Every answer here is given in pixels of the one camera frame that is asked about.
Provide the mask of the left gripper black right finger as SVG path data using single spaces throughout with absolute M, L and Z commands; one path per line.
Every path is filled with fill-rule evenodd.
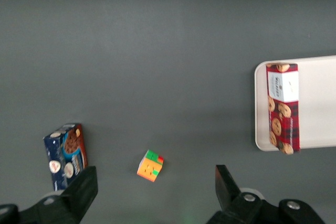
M 325 223 L 304 201 L 283 199 L 275 206 L 257 190 L 242 190 L 226 165 L 215 166 L 215 190 L 221 210 L 208 223 Z

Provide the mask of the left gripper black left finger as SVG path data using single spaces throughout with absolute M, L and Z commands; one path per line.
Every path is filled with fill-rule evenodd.
M 23 211 L 15 204 L 1 205 L 1 223 L 80 223 L 97 193 L 97 169 L 88 166 L 64 191 L 48 195 Z

